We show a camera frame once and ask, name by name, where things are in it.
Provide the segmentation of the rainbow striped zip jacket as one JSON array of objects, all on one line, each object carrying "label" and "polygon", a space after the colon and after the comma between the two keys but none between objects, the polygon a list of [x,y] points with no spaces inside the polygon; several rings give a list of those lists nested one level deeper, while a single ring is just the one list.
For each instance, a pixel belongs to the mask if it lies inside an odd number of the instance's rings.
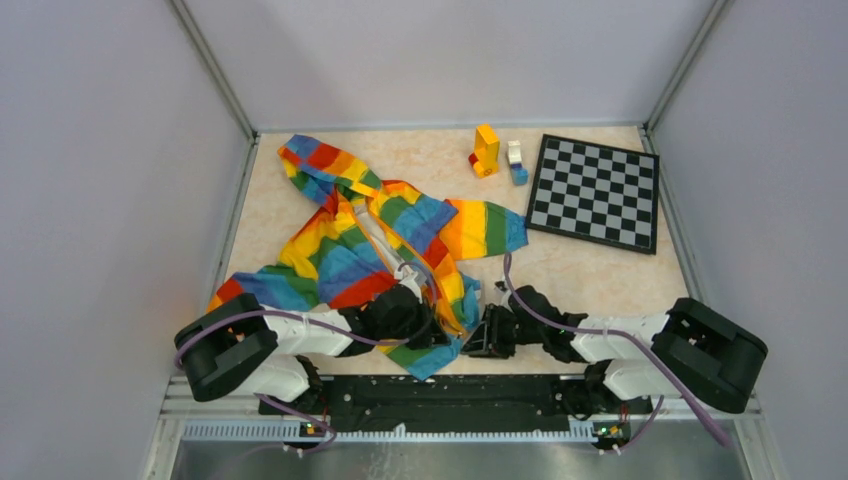
[{"label": "rainbow striped zip jacket", "polygon": [[481,285],[457,263],[527,245],[524,217],[496,203],[439,200],[403,180],[382,180],[351,153],[314,137],[294,135],[278,154],[289,180],[318,208],[276,263],[233,274],[208,307],[242,293],[283,310],[360,306],[397,284],[396,268],[410,261],[433,276],[448,343],[382,351],[419,380],[453,362],[462,336],[480,320]]}]

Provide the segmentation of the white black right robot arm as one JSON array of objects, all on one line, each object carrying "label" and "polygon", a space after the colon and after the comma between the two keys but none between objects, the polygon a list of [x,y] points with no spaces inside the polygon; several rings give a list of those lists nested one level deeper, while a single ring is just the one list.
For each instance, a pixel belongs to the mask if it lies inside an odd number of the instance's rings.
[{"label": "white black right robot arm", "polygon": [[714,409],[741,413],[769,352],[758,336],[690,297],[661,313],[603,317],[562,312],[530,285],[487,305],[461,352],[507,359],[533,344],[585,365],[586,397],[600,412],[686,388]]}]

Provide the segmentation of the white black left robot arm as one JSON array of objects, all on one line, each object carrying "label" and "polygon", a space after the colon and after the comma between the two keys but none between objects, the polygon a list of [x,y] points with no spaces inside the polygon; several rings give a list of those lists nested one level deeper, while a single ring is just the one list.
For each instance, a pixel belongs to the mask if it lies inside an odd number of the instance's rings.
[{"label": "white black left robot arm", "polygon": [[255,295],[242,293],[174,338],[175,362],[196,401],[258,393],[302,414],[314,410],[321,397],[311,354],[351,357],[378,346],[426,353],[449,343],[431,301],[403,284],[359,306],[308,312],[262,305]]}]

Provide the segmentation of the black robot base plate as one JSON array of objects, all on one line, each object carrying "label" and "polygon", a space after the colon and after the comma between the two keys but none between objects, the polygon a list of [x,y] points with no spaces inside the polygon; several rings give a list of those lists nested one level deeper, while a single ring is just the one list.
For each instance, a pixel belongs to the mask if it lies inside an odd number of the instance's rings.
[{"label": "black robot base plate", "polygon": [[649,414],[650,399],[623,401],[582,376],[337,375],[292,408],[327,420],[339,432],[519,433],[567,431],[603,415]]}]

